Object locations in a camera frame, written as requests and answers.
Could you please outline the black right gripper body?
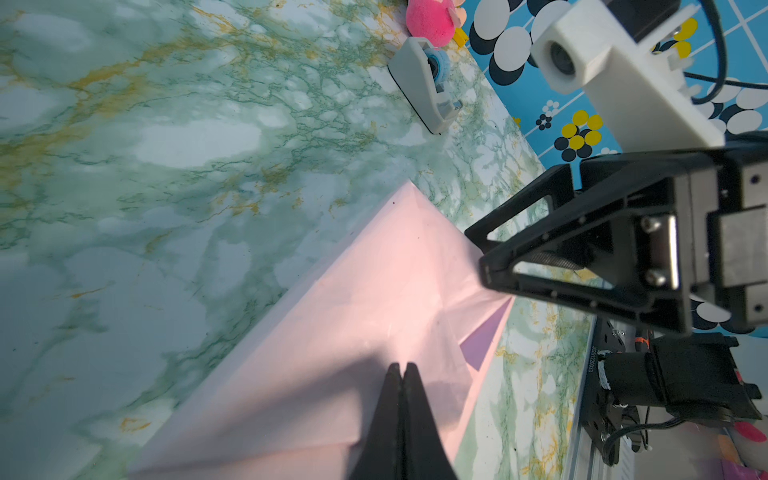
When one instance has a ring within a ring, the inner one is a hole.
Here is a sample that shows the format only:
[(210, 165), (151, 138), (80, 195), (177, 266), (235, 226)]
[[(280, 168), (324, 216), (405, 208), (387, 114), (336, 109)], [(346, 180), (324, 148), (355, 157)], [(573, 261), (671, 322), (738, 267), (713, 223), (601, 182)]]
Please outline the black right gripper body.
[(609, 286), (582, 288), (579, 309), (688, 335), (698, 297), (737, 332), (766, 323), (766, 142), (611, 155), (580, 170), (584, 264)]

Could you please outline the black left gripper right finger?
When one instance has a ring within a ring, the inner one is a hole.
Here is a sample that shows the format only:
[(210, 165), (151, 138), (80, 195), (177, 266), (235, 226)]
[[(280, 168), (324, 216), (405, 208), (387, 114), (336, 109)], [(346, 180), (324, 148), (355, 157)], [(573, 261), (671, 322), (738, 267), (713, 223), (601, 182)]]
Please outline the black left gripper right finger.
[(405, 479), (457, 479), (415, 363), (403, 378), (403, 470)]

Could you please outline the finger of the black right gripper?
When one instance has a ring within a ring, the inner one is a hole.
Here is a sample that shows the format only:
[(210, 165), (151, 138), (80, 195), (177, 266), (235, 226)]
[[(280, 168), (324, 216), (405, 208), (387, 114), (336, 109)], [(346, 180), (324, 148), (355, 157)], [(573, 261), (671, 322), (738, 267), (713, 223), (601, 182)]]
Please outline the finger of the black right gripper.
[(662, 333), (690, 314), (675, 216), (624, 201), (573, 200), (501, 242), (479, 239), (482, 284)]
[(490, 240), (488, 235), (515, 216), (544, 200), (549, 213), (575, 198), (573, 178), (569, 165), (546, 170), (507, 201), (496, 207), (468, 227), (465, 236), (482, 252), (489, 252), (501, 241)]

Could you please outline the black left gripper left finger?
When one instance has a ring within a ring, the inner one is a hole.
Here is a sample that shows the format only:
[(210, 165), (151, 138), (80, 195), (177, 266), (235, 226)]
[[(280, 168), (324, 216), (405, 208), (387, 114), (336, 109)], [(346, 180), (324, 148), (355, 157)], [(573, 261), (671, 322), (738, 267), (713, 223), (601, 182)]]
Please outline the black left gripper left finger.
[(400, 365), (392, 363), (387, 369), (366, 440), (350, 479), (401, 478), (401, 383)]

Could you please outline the purple wrapping paper sheet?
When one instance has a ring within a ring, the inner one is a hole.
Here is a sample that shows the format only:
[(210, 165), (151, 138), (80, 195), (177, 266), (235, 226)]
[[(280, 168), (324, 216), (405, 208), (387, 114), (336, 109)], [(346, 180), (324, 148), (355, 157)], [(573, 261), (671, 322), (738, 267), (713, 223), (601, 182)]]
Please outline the purple wrapping paper sheet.
[(412, 183), (312, 267), (148, 441), (132, 479), (341, 479), (392, 364), (457, 454), (514, 299)]

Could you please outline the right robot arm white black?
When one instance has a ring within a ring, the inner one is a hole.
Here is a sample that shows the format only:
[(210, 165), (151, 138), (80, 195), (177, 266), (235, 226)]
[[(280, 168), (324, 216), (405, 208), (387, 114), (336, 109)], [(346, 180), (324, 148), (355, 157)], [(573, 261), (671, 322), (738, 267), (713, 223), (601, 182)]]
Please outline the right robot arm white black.
[(700, 423), (758, 417), (735, 341), (693, 331), (693, 297), (740, 330), (767, 320), (767, 136), (723, 147), (593, 157), (575, 189), (547, 170), (467, 229), (482, 284), (652, 330), (645, 353), (600, 363), (618, 404)]

